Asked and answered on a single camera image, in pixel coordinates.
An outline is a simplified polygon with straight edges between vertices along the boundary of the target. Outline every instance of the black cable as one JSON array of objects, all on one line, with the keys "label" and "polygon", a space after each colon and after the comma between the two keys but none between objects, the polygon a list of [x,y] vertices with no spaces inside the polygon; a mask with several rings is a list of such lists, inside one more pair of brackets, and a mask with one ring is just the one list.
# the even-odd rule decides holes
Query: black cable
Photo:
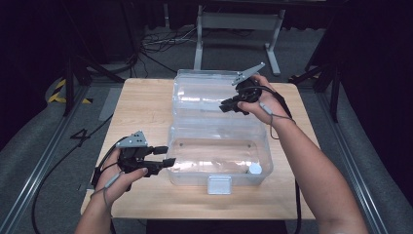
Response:
[{"label": "black cable", "polygon": [[106,162],[107,158],[109,158],[109,156],[112,154],[113,150],[116,148],[116,144],[117,144],[119,141],[125,139],[126,137],[127,137],[127,136],[122,137],[122,138],[119,139],[116,143],[114,143],[114,144],[112,145],[112,147],[110,147],[110,149],[106,152],[106,154],[103,156],[102,160],[100,161],[99,165],[97,166],[99,169],[101,169],[101,168],[103,167],[103,164]]},{"label": "black cable", "polygon": [[137,58],[143,63],[143,70],[145,71],[145,78],[147,78],[149,76],[149,73],[148,73],[148,70],[146,69],[146,63],[140,58],[139,55],[137,55]]},{"label": "black cable", "polygon": [[134,69],[134,67],[133,67],[133,73],[134,73],[134,77],[137,77],[136,70]]},{"label": "black cable", "polygon": [[188,41],[190,41],[194,34],[196,33],[196,27],[189,30],[189,31],[184,31],[179,32],[175,31],[174,35],[172,37],[169,37],[172,33],[168,32],[168,34],[163,37],[162,39],[159,37],[158,34],[162,33],[156,33],[156,34],[148,34],[142,38],[142,43],[141,43],[141,50],[143,50],[146,54],[153,54],[153,53],[158,53],[158,52],[165,52],[172,48],[173,46],[176,45],[182,45]]},{"label": "black cable", "polygon": [[267,91],[267,92],[269,92],[269,93],[272,94],[272,95],[276,94],[276,92],[274,92],[273,90],[271,90],[271,89],[268,88],[267,86],[249,86],[249,87],[245,87],[245,88],[239,89],[239,90],[238,90],[238,93],[242,93],[242,92],[247,91],[247,90],[255,90],[255,89]]},{"label": "black cable", "polygon": [[113,164],[107,166],[106,168],[104,168],[104,169],[103,169],[102,171],[100,171],[100,172],[103,173],[104,171],[106,171],[106,169],[108,169],[108,168],[110,168],[110,167],[113,167],[113,166],[115,166],[115,165],[117,165],[117,164],[118,164],[118,162],[113,163]]},{"label": "black cable", "polygon": [[295,180],[295,204],[297,205],[297,226],[295,229],[295,234],[301,231],[301,199],[300,199],[300,186],[297,180]]},{"label": "black cable", "polygon": [[146,227],[146,224],[145,224],[145,223],[143,223],[143,222],[142,222],[142,220],[138,219],[138,220],[137,220],[137,222],[139,222],[139,223],[140,223],[140,225],[142,225],[142,226]]},{"label": "black cable", "polygon": [[141,52],[141,53],[142,53],[143,55],[145,55],[147,58],[149,58],[149,59],[151,59],[151,60],[155,61],[155,62],[156,62],[157,64],[159,64],[160,66],[162,66],[162,67],[166,68],[167,70],[169,70],[169,71],[171,71],[171,72],[173,72],[173,73],[177,73],[177,71],[176,71],[176,70],[173,70],[172,68],[167,67],[166,65],[164,65],[164,64],[162,64],[162,63],[160,63],[159,61],[155,60],[154,58],[149,57],[148,55],[146,55],[146,53],[143,53],[143,52]]},{"label": "black cable", "polygon": [[110,231],[112,234],[116,234],[115,225],[113,224],[113,220],[110,219]]},{"label": "black cable", "polygon": [[270,115],[271,116],[271,122],[270,122],[270,136],[271,136],[271,138],[272,139],[279,139],[279,138],[275,138],[274,136],[273,136],[273,119],[274,119],[274,117],[273,117],[273,115]]},{"label": "black cable", "polygon": [[[132,61],[131,63],[127,63],[125,66],[116,68],[113,70],[108,70],[109,72],[113,74],[119,74],[121,72],[124,72],[130,68],[132,68],[136,64],[136,61]],[[95,71],[95,70],[88,70],[88,72],[93,75],[93,76],[104,76],[105,74],[102,74],[101,72]]]},{"label": "black cable", "polygon": [[63,162],[77,147],[79,147],[83,142],[85,142],[87,139],[89,139],[93,134],[95,134],[98,130],[100,130],[109,120],[112,118],[113,114],[109,116],[101,125],[99,125],[93,132],[91,132],[88,136],[82,138],[79,143],[77,143],[73,148],[69,150],[50,170],[49,172],[42,178],[42,180],[39,183],[39,186],[36,189],[36,193],[34,194],[33,198],[33,204],[31,207],[31,224],[33,226],[34,232],[36,234],[40,234],[40,231],[37,227],[36,224],[36,216],[35,216],[35,210],[36,210],[36,202],[40,194],[40,190],[45,183],[46,179],[51,175],[51,173],[57,168],[58,165],[60,165],[61,162]]},{"label": "black cable", "polygon": [[252,31],[253,30],[249,30],[249,29],[246,29],[246,30],[240,30],[240,29],[226,30],[226,32],[228,32],[230,34],[234,34],[234,35],[239,36],[239,37],[247,37],[247,36],[252,34]]}]

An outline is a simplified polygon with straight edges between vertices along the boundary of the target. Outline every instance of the power cord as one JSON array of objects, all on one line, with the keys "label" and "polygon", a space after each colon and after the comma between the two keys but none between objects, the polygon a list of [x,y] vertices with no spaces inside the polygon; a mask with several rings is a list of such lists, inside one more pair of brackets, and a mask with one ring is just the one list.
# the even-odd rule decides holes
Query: power cord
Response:
[{"label": "power cord", "polygon": [[34,194],[33,198],[33,204],[31,207],[31,224],[33,226],[34,232],[36,234],[40,234],[40,231],[37,227],[36,223],[36,203],[37,199],[40,194],[40,190],[42,189],[43,184],[45,183],[46,179],[51,175],[51,173],[57,168],[58,165],[60,165],[61,162],[63,162],[79,145],[81,145],[83,142],[85,142],[87,139],[89,139],[92,135],[94,135],[98,130],[100,130],[107,122],[109,122],[110,119],[112,119],[112,116],[109,116],[102,124],[100,124],[94,131],[92,131],[88,136],[82,138],[79,143],[77,143],[73,148],[69,150],[50,170],[49,172],[42,178],[42,180],[39,183],[39,186],[37,187],[36,193]]},{"label": "power cord", "polygon": [[[171,47],[176,46],[176,45],[182,45],[188,41],[193,41],[190,38],[195,34],[197,27],[194,27],[193,29],[189,31],[185,31],[182,34],[178,34],[178,32],[174,32],[174,35],[172,37],[169,37],[172,33],[171,32],[166,32],[167,35],[163,38],[160,38],[159,35],[163,33],[156,33],[156,34],[148,34],[144,36],[140,42],[140,47],[139,51],[142,55],[147,57],[148,59],[151,59],[152,61],[156,62],[160,66],[166,68],[167,70],[177,73],[177,70],[174,70],[165,64],[159,62],[158,60],[148,56],[148,54],[154,54],[154,53],[159,53],[159,52],[165,52],[169,50]],[[148,48],[149,46],[157,46],[157,48]],[[146,76],[148,76],[148,71],[146,70],[146,64],[143,62],[143,60],[140,57],[137,57],[139,60],[142,61],[143,67],[145,69]]]}]

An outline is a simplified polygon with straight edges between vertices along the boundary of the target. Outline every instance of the transparent plastic container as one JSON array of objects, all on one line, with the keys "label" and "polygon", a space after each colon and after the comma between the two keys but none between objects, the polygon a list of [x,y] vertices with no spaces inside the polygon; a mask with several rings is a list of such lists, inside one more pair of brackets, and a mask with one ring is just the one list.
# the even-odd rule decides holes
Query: transparent plastic container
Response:
[{"label": "transparent plastic container", "polygon": [[[222,100],[237,93],[236,71],[179,70],[172,97],[168,168],[177,185],[207,185],[227,176],[231,185],[258,185],[273,171],[265,126],[252,114],[223,113]],[[251,171],[251,166],[260,169]]]}]

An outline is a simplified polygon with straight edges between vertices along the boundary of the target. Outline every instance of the tabletop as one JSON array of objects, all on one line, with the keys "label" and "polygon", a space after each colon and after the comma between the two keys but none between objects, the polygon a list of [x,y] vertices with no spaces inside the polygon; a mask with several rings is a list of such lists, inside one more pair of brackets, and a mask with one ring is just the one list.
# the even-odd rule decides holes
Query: tabletop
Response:
[{"label": "tabletop", "polygon": [[[292,84],[272,85],[284,96],[297,125],[318,144],[297,88]],[[168,145],[172,91],[173,80],[128,79],[96,164],[117,140],[139,130],[144,132],[150,146]],[[172,184],[168,172],[163,169],[158,175],[135,182],[131,191],[115,202],[112,215],[142,219],[295,219],[294,175],[280,142],[271,139],[269,128],[267,132],[274,170],[260,185],[234,186],[230,195],[208,195],[206,186]],[[162,161],[164,156],[151,155],[150,160]],[[81,212],[89,203],[92,193],[87,192]],[[314,219],[302,196],[301,210],[302,218]]]}]

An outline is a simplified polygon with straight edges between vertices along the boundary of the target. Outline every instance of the hand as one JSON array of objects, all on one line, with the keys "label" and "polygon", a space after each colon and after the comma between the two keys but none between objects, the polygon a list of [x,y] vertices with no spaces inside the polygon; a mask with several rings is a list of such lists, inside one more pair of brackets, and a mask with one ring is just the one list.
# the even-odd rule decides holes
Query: hand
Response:
[{"label": "hand", "polygon": [[[265,78],[264,76],[252,75],[251,78],[258,81],[261,86],[266,86],[275,92],[274,88],[270,85],[267,78]],[[269,107],[274,114],[287,116],[280,103],[269,92],[263,91],[261,97],[259,98],[259,101]],[[251,112],[265,124],[269,125],[271,123],[271,116],[262,109],[258,101],[254,103],[240,101],[238,102],[238,108],[243,111]]]},{"label": "hand", "polygon": [[[118,165],[116,164],[116,162],[118,162],[120,153],[121,150],[119,148],[115,148],[112,154],[104,163],[102,169],[104,170],[107,167],[109,168],[104,170],[104,172],[100,176],[95,191],[101,190],[107,183],[107,181],[109,181],[113,176],[115,176],[121,171]],[[112,206],[112,204],[125,193],[129,185],[145,176],[147,172],[148,170],[146,168],[143,168],[128,174],[121,173],[120,176],[116,179],[116,181],[105,191],[107,205]]]}]

